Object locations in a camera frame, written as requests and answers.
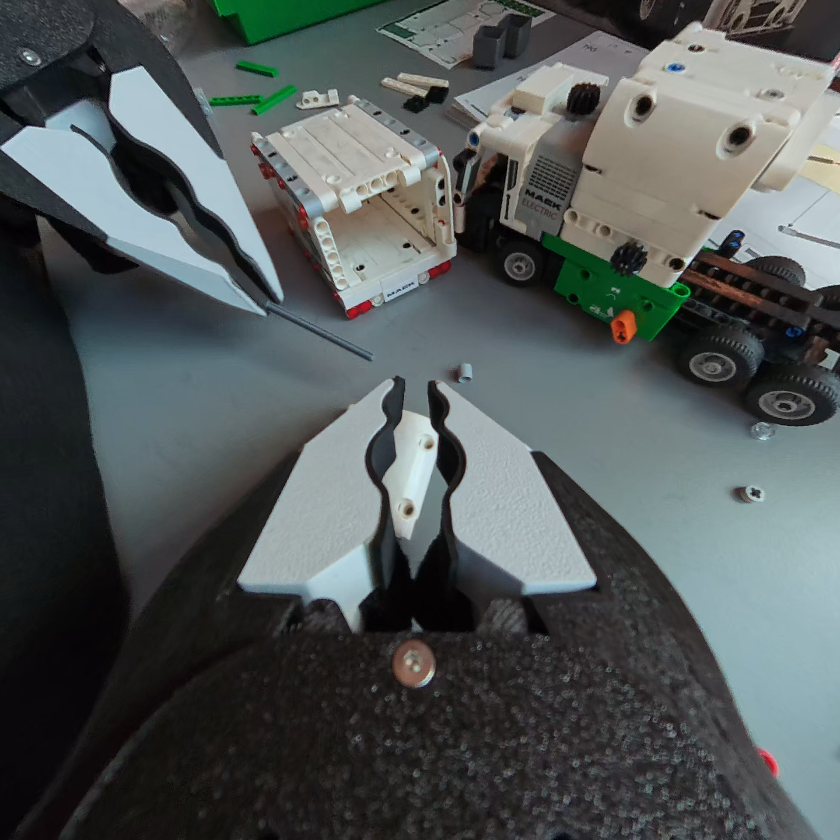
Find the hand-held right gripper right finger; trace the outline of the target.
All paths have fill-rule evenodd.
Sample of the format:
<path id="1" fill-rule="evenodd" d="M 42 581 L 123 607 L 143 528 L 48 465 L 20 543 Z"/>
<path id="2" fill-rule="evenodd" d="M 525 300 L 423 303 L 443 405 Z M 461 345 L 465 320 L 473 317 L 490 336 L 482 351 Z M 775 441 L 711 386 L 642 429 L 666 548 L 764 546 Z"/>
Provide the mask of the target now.
<path id="1" fill-rule="evenodd" d="M 434 576 L 447 596 L 581 592 L 596 575 L 536 452 L 442 381 L 427 388 L 446 483 Z"/>

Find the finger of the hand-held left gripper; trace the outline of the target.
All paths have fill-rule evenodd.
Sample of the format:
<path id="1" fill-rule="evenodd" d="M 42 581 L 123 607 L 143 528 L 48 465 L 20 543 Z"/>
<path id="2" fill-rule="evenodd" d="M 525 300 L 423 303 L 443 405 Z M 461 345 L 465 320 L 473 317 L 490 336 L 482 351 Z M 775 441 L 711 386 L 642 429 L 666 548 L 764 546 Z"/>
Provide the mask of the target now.
<path id="1" fill-rule="evenodd" d="M 224 157 L 176 106 L 147 69 L 112 75 L 109 110 L 129 140 L 150 153 L 184 195 L 188 216 L 226 247 L 256 301 L 284 301 L 276 269 Z"/>
<path id="2" fill-rule="evenodd" d="M 215 137 L 200 102 L 182 105 L 206 140 Z M 47 218 L 95 270 L 111 271 L 102 261 L 117 256 L 267 314 L 224 244 L 188 216 L 177 184 L 114 121 L 109 101 L 12 101 L 2 111 L 2 196 Z"/>

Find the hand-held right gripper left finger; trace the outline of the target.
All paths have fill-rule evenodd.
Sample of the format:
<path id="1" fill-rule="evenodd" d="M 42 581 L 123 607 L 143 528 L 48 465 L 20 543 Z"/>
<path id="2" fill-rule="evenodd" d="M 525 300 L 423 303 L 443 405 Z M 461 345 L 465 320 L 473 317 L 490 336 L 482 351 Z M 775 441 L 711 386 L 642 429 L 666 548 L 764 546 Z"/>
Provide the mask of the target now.
<path id="1" fill-rule="evenodd" d="M 244 592 L 334 602 L 352 632 L 392 582 L 398 554 L 383 484 L 405 381 L 394 376 L 302 448 L 238 575 Z"/>

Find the white curved lego panel assembly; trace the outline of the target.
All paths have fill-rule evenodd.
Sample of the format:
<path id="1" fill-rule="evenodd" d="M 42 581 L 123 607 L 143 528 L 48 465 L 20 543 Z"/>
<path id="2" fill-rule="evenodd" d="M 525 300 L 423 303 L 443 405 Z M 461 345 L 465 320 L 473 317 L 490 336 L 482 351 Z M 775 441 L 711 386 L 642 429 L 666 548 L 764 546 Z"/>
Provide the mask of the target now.
<path id="1" fill-rule="evenodd" d="M 437 463 L 438 433 L 426 415 L 404 411 L 394 431 L 395 460 L 382 479 L 395 535 L 409 540 Z"/>

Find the dark grey lego axle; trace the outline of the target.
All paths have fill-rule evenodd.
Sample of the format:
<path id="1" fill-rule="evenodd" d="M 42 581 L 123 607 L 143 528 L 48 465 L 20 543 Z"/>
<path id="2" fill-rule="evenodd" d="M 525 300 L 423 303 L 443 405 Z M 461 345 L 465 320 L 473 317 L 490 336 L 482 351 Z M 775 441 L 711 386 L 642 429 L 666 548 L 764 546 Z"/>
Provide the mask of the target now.
<path id="1" fill-rule="evenodd" d="M 375 360 L 374 354 L 362 348 L 360 345 L 353 343 L 334 332 L 326 330 L 325 328 L 319 326 L 314 322 L 306 320 L 294 311 L 291 311 L 288 308 L 276 304 L 275 302 L 267 301 L 265 304 L 265 310 L 267 313 L 278 316 L 279 318 L 290 322 L 301 329 L 305 329 L 306 331 L 318 336 L 323 340 L 330 342 L 331 344 L 337 347 L 340 347 L 342 350 L 345 350 L 363 359 L 364 361 L 373 362 Z"/>

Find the white lego container box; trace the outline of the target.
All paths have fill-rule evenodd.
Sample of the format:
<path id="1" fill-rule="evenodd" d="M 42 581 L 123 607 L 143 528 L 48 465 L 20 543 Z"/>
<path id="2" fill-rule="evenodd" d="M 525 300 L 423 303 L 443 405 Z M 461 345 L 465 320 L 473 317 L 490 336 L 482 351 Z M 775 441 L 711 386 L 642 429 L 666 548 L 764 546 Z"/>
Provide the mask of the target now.
<path id="1" fill-rule="evenodd" d="M 290 234 L 348 319 L 450 271 L 453 186 L 443 152 L 368 100 L 262 135 L 250 149 Z"/>

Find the dark grey lego piece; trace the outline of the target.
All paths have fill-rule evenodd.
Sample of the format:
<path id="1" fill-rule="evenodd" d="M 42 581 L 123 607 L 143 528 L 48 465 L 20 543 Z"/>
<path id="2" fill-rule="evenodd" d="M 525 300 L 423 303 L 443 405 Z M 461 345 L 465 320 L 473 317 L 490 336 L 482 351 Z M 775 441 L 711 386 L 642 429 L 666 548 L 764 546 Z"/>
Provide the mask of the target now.
<path id="1" fill-rule="evenodd" d="M 506 30 L 498 25 L 484 24 L 474 33 L 471 63 L 479 70 L 494 70 L 504 57 Z"/>
<path id="2" fill-rule="evenodd" d="M 503 58 L 519 58 L 529 45 L 532 17 L 525 14 L 507 14 L 498 27 L 502 32 Z"/>

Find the white green lego truck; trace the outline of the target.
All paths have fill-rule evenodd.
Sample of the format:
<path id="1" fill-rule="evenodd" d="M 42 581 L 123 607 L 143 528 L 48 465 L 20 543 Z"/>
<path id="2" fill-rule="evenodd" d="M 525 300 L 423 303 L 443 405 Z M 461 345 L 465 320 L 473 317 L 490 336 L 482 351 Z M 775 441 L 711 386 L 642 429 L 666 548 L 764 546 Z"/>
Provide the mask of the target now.
<path id="1" fill-rule="evenodd" d="M 737 391 L 767 424 L 838 414 L 838 295 L 783 256 L 742 263 L 707 241 L 750 191 L 783 191 L 838 110 L 832 64 L 701 24 L 630 77 L 542 66 L 497 100 L 454 158 L 458 243 L 524 288 L 550 284 L 619 345 L 689 331 L 685 378 Z"/>

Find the lego instruction booklet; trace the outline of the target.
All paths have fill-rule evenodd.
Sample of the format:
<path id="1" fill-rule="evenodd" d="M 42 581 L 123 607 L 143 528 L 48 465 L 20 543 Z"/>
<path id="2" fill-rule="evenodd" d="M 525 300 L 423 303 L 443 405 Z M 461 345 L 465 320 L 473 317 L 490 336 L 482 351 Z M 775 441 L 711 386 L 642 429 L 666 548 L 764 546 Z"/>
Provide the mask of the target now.
<path id="1" fill-rule="evenodd" d="M 803 209 L 802 170 L 834 131 L 838 72 L 688 24 L 626 77 L 556 62 L 486 111 L 454 158 L 464 246 L 491 231 L 558 239 L 670 288 L 725 223 L 769 243 Z"/>

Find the green plastic bin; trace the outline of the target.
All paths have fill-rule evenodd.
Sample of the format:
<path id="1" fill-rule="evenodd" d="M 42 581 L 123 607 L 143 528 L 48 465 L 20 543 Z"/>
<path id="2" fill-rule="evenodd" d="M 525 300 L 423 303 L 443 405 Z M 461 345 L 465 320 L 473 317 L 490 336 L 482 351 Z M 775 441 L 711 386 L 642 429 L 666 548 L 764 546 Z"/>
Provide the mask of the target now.
<path id="1" fill-rule="evenodd" d="M 247 46 L 354 14 L 383 1 L 206 1 Z"/>

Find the green white sticker sheet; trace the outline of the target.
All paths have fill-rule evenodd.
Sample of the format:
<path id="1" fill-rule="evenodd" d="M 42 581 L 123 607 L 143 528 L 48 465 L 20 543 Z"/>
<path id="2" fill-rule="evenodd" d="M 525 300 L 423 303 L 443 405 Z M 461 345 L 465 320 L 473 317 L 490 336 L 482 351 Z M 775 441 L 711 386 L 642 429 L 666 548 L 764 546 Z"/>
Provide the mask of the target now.
<path id="1" fill-rule="evenodd" d="M 541 25 L 555 13 L 521 1 L 435 2 L 376 32 L 425 56 L 446 69 L 453 69 L 473 54 L 474 36 L 482 25 L 496 26 L 508 14 L 520 14 Z"/>

